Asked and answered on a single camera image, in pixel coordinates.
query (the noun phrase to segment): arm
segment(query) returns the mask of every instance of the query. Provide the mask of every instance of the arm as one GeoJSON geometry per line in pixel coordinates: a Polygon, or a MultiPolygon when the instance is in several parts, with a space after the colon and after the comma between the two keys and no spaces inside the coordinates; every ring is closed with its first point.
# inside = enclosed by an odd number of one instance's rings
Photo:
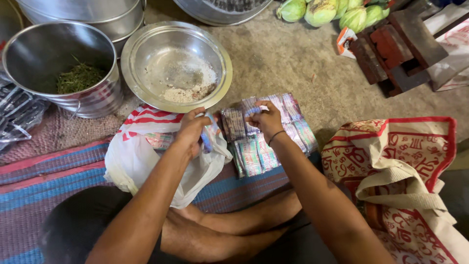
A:
{"type": "Polygon", "coordinates": [[[187,113],[175,141],[163,154],[148,179],[117,214],[91,250],[90,263],[147,263],[161,232],[174,193],[189,162],[197,155],[204,108],[187,113]]]}
{"type": "MultiPolygon", "coordinates": [[[[269,111],[248,118],[264,132],[265,141],[282,131],[280,112],[270,101],[258,101],[269,111]]],[[[360,212],[305,157],[301,149],[282,132],[270,143],[293,185],[304,211],[324,243],[340,263],[395,263],[360,212]]]]}

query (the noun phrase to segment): striped mat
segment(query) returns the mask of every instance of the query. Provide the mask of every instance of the striped mat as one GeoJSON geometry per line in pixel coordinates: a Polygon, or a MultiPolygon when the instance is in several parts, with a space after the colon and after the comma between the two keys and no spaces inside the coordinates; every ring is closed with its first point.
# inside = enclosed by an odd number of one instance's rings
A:
{"type": "MultiPolygon", "coordinates": [[[[43,263],[39,229],[60,202],[86,188],[106,183],[104,155],[109,143],[89,145],[32,158],[0,168],[0,259],[2,263],[43,263]]],[[[288,178],[279,167],[238,180],[233,162],[197,195],[193,203],[210,213],[239,210],[283,188],[288,178]]]]}

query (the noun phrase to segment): red and white plastic bag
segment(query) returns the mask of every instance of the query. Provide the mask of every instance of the red and white plastic bag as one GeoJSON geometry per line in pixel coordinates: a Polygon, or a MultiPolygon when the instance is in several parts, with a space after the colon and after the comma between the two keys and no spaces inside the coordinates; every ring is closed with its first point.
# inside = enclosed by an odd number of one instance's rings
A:
{"type": "Polygon", "coordinates": [[[469,263],[469,242],[438,195],[456,154],[455,127],[450,117],[348,123],[321,152],[325,175],[351,191],[397,263],[469,263]]]}
{"type": "MultiPolygon", "coordinates": [[[[134,110],[109,144],[104,159],[104,178],[113,182],[120,190],[135,195],[160,159],[145,134],[179,131],[183,116],[184,114],[169,113],[148,105],[134,110]]],[[[213,142],[213,151],[208,154],[200,151],[187,167],[171,207],[182,209],[188,206],[232,158],[227,150],[227,142],[220,133],[213,142]]]]}

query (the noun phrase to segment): black wristband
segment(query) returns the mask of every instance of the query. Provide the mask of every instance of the black wristband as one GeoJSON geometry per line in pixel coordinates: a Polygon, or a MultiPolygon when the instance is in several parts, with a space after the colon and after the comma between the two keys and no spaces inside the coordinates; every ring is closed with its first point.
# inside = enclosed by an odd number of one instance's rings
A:
{"type": "Polygon", "coordinates": [[[276,135],[278,135],[278,134],[280,134],[280,133],[282,133],[282,132],[285,132],[285,133],[286,133],[285,130],[278,131],[277,133],[275,133],[275,134],[270,138],[269,143],[267,143],[267,145],[270,147],[270,142],[272,142],[273,138],[275,138],[276,135]]]}

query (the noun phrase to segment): black shorts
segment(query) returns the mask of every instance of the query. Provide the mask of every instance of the black shorts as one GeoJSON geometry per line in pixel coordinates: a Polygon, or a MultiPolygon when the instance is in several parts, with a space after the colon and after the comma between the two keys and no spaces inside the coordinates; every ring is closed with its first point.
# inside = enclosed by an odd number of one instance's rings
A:
{"type": "MultiPolygon", "coordinates": [[[[96,186],[59,204],[43,223],[40,247],[46,263],[82,264],[112,219],[132,199],[117,187],[96,186]]],[[[300,212],[289,230],[250,263],[336,263],[309,220],[300,212]]],[[[148,263],[186,263],[160,250],[161,234],[148,263]]]]}

